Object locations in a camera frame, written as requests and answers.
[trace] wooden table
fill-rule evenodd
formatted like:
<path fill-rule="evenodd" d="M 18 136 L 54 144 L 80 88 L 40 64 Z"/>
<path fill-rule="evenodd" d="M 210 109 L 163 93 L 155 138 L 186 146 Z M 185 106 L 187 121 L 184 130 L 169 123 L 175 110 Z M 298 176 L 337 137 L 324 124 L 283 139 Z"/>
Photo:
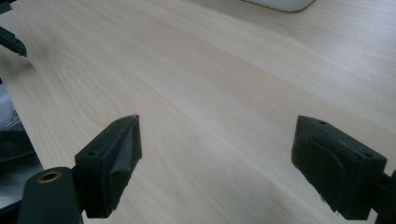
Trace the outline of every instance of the wooden table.
<path fill-rule="evenodd" d="M 396 168 L 396 1 L 281 13 L 237 0 L 18 0 L 0 77 L 44 167 L 141 116 L 143 160 L 109 219 L 365 223 L 334 214 L 291 164 L 298 115 Z M 367 223 L 373 223 L 372 212 Z"/>

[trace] black plastic piece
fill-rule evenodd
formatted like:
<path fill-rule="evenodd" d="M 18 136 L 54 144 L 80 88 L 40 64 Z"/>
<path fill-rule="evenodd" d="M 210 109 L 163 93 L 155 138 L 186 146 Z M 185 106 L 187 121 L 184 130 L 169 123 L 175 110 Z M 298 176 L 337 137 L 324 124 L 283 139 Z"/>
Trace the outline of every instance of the black plastic piece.
<path fill-rule="evenodd" d="M 0 14 L 10 11 L 11 5 L 8 1 L 0 1 Z"/>
<path fill-rule="evenodd" d="M 15 2 L 15 1 L 17 1 L 17 0 L 0 0 L 0 4 L 6 3 L 6 2 L 12 3 L 12 2 Z"/>
<path fill-rule="evenodd" d="M 112 122 L 76 155 L 70 170 L 58 167 L 31 177 L 23 193 L 19 223 L 82 223 L 108 217 L 142 158 L 139 117 Z"/>
<path fill-rule="evenodd" d="M 0 26 L 0 45 L 26 57 L 26 47 L 14 34 Z"/>
<path fill-rule="evenodd" d="M 327 122 L 298 118 L 291 160 L 345 219 L 365 220 L 372 207 L 386 220 L 385 210 L 395 214 L 389 195 L 395 199 L 396 177 L 383 174 L 387 159 Z"/>
<path fill-rule="evenodd" d="M 18 224 L 31 223 L 82 223 L 69 168 L 48 169 L 27 181 Z"/>
<path fill-rule="evenodd" d="M 137 115 L 112 122 L 76 155 L 73 170 L 87 217 L 108 217 L 116 209 L 141 158 Z"/>

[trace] black mount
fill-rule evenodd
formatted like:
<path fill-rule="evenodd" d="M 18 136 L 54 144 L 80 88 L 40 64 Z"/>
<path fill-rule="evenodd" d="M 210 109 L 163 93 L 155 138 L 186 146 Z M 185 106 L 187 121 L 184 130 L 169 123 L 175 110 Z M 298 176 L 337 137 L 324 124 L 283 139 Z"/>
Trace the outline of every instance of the black mount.
<path fill-rule="evenodd" d="M 345 219 L 396 223 L 396 171 L 384 174 L 387 159 L 319 119 L 300 116 L 291 152 L 303 173 L 333 211 Z"/>
<path fill-rule="evenodd" d="M 10 11 L 11 3 L 16 0 L 0 0 L 0 14 Z M 0 45 L 26 57 L 26 47 L 14 34 L 0 26 Z"/>
<path fill-rule="evenodd" d="M 87 217 L 110 216 L 142 158 L 139 117 L 112 122 L 75 158 L 73 169 L 48 169 L 27 181 L 19 224 L 82 223 L 83 210 Z"/>

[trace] screw hole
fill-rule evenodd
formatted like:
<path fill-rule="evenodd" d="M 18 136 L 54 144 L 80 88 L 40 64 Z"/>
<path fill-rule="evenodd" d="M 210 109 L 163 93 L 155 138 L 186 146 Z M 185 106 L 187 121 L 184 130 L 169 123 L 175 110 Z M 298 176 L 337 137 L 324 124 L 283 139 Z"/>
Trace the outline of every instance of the screw hole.
<path fill-rule="evenodd" d="M 38 178 L 37 182 L 40 184 L 46 184 L 46 183 L 49 183 L 51 181 L 58 179 L 61 176 L 61 174 L 62 173 L 59 171 L 49 172 L 49 173 L 46 173 L 46 174 L 40 176 L 40 178 Z"/>
<path fill-rule="evenodd" d="M 95 151 L 90 151 L 90 152 L 88 152 L 88 156 L 96 156 L 96 152 Z"/>

